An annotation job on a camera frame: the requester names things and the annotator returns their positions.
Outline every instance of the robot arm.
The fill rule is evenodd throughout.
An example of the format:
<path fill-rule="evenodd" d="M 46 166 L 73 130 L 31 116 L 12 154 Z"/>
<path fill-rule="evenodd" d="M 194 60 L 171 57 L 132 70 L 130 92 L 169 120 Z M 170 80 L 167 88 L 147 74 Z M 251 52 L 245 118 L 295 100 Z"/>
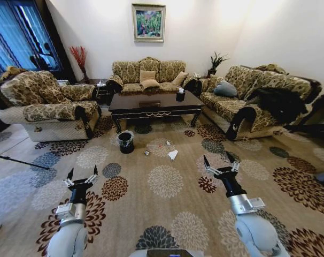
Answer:
<path fill-rule="evenodd" d="M 207 172 L 213 173 L 220 179 L 226 188 L 226 197 L 231 202 L 231 208 L 236 215 L 235 229 L 240 240 L 245 244 L 252 257 L 264 256 L 268 252 L 271 256 L 289 257 L 286 249 L 280 242 L 275 228 L 271 223 L 255 212 L 265 205 L 261 198 L 248 199 L 246 191 L 236 180 L 239 163 L 227 152 L 232 166 L 212 168 L 204 155 L 204 164 Z"/>
<path fill-rule="evenodd" d="M 50 240 L 47 257 L 82 257 L 87 242 L 87 229 L 83 224 L 64 226 Z"/>
<path fill-rule="evenodd" d="M 98 179 L 97 167 L 89 178 L 72 181 L 73 169 L 64 183 L 72 191 L 70 202 L 59 205 L 56 215 L 61 219 L 60 230 L 50 239 L 48 257 L 82 257 L 87 243 L 87 229 L 83 223 L 86 217 L 86 191 Z"/>

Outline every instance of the sofa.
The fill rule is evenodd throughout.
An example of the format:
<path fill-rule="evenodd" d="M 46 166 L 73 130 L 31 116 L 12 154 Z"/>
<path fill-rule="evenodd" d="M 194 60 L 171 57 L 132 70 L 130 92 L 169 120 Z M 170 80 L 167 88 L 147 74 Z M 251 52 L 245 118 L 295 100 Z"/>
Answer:
<path fill-rule="evenodd" d="M 0 81 L 0 120 L 22 124 L 33 142 L 90 139 L 101 115 L 95 94 L 94 85 L 59 86 L 48 71 L 21 72 Z"/>
<path fill-rule="evenodd" d="M 222 80 L 235 86 L 236 97 L 214 95 L 213 90 Z M 200 99 L 205 103 L 203 113 L 225 132 L 229 140 L 267 137 L 280 133 L 286 125 L 280 124 L 269 111 L 261 109 L 258 104 L 247 102 L 255 89 L 288 89 L 296 92 L 305 104 L 312 103 L 322 90 L 321 84 L 316 80 L 246 66 L 232 66 L 224 78 L 212 75 L 197 83 L 202 92 Z"/>
<path fill-rule="evenodd" d="M 183 61 L 160 61 L 152 57 L 146 57 L 138 62 L 113 62 L 113 74 L 107 79 L 106 86 L 112 96 L 115 93 L 142 94 L 145 91 L 177 92 L 180 87 L 172 84 L 172 81 L 185 69 L 186 64 Z M 155 79 L 160 83 L 160 87 L 143 91 L 140 85 L 140 70 L 155 71 Z M 182 88 L 191 92 L 195 86 L 196 79 L 192 75 L 188 75 L 182 83 Z"/>

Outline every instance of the painting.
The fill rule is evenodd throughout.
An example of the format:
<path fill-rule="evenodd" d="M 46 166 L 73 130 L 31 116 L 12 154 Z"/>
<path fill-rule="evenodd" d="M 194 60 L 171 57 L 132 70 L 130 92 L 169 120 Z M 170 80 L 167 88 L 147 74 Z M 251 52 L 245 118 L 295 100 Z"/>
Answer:
<path fill-rule="evenodd" d="M 132 4 L 135 42 L 163 42 L 165 5 Z"/>

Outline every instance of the floral rug pattern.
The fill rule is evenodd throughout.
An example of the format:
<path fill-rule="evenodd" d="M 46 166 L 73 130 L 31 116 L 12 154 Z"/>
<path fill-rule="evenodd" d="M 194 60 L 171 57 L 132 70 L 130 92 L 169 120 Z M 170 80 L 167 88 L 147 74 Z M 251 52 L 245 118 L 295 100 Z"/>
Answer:
<path fill-rule="evenodd" d="M 237 181 L 250 198 L 262 198 L 266 207 L 257 215 L 271 222 L 289 254 L 324 256 L 324 186 L 314 177 L 324 172 L 324 141 L 284 132 L 231 142 L 205 116 L 194 128 L 190 121 L 128 123 L 123 130 L 135 132 L 130 154 L 120 152 L 108 112 L 90 140 L 34 143 L 24 129 L 8 127 L 0 147 L 19 134 L 24 140 L 15 140 L 4 156 L 49 169 L 0 159 L 0 256 L 46 256 L 60 229 L 56 208 L 71 197 L 62 180 L 72 168 L 72 180 L 88 178 L 95 165 L 99 178 L 87 192 L 85 257 L 178 247 L 211 257 L 249 256 L 223 183 L 204 169 L 204 155 L 214 168 L 230 166 L 226 152 L 241 162 Z M 171 160 L 167 154 L 175 149 Z"/>

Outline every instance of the table leg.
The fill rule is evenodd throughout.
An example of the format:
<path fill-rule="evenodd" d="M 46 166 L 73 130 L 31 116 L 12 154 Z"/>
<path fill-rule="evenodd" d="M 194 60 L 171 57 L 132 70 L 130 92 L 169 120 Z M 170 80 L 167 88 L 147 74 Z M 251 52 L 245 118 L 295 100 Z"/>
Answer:
<path fill-rule="evenodd" d="M 196 123 L 198 117 L 200 116 L 200 114 L 201 114 L 201 109 L 197 110 L 196 113 L 194 114 L 194 117 L 193 117 L 193 119 L 192 119 L 192 121 L 190 123 L 191 127 L 195 127 L 195 123 Z"/>
<path fill-rule="evenodd" d="M 121 127 L 120 127 L 119 119 L 117 119 L 116 115 L 111 115 L 111 119 L 117 128 L 117 134 L 120 133 Z"/>

